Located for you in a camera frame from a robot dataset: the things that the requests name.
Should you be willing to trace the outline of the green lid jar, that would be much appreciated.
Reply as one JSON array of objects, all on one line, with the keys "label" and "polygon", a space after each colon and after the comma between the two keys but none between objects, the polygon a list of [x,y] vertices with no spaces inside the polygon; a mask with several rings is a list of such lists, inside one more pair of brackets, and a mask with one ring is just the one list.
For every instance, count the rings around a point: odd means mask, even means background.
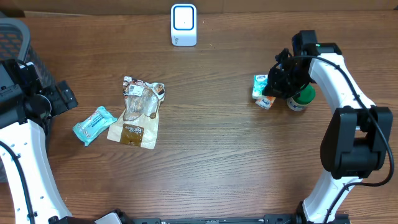
[{"label": "green lid jar", "polygon": [[297,95],[286,99],[286,103],[291,110],[302,111],[314,100],[315,95],[315,89],[308,85]]}]

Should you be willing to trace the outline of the teal Kleenex tissue pack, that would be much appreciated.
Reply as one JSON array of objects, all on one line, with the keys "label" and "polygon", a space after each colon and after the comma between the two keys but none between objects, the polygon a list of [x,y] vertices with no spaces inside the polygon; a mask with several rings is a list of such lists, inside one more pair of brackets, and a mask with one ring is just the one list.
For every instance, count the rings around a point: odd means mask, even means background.
[{"label": "teal Kleenex tissue pack", "polygon": [[253,86],[252,86],[252,98],[255,100],[263,99],[266,95],[262,92],[267,86],[268,75],[254,75]]}]

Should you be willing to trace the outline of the orange Kleenex tissue pack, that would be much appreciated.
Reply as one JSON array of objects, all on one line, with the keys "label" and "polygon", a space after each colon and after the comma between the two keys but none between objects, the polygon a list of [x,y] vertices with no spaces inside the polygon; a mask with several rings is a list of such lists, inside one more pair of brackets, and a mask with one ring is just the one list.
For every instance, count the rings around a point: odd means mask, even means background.
[{"label": "orange Kleenex tissue pack", "polygon": [[258,106],[260,106],[265,110],[269,110],[272,107],[274,101],[275,101],[274,96],[265,96],[264,98],[257,99],[255,101],[255,104],[257,104]]}]

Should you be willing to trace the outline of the mint wet wipes pack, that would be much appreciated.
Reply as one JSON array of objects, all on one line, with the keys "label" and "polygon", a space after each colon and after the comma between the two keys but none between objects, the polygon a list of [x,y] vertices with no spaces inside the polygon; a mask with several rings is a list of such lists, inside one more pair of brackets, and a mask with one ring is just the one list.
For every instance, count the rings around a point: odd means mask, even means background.
[{"label": "mint wet wipes pack", "polygon": [[87,147],[117,119],[104,106],[98,107],[86,120],[77,123],[73,132]]}]

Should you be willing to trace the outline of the brown paper bread bag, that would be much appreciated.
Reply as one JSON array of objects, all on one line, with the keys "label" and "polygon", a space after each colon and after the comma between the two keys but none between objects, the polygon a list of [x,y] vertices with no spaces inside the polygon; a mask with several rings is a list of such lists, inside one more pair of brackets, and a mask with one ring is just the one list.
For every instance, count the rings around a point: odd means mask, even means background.
[{"label": "brown paper bread bag", "polygon": [[109,127],[107,139],[146,149],[155,148],[165,85],[125,76],[123,96],[124,111]]}]

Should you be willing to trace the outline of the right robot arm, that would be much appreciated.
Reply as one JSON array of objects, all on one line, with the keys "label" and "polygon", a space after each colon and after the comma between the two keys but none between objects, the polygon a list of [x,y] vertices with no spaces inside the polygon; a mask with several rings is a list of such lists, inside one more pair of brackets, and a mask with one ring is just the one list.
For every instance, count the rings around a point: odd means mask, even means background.
[{"label": "right robot arm", "polygon": [[355,186],[380,187],[394,174],[388,143],[393,115],[355,83],[336,43],[319,43],[314,30],[292,37],[293,51],[276,55],[262,93],[284,100],[316,83],[332,119],[320,146],[323,173],[294,214],[265,215],[265,223],[349,223],[337,210]]}]

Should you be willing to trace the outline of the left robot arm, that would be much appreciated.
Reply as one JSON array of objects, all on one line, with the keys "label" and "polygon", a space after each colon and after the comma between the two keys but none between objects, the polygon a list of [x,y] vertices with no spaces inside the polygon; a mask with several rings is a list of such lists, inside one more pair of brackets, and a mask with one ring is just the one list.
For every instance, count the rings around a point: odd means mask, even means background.
[{"label": "left robot arm", "polygon": [[47,121],[77,107],[65,81],[42,86],[34,64],[1,61],[1,160],[16,223],[88,223],[60,196],[46,150]]}]

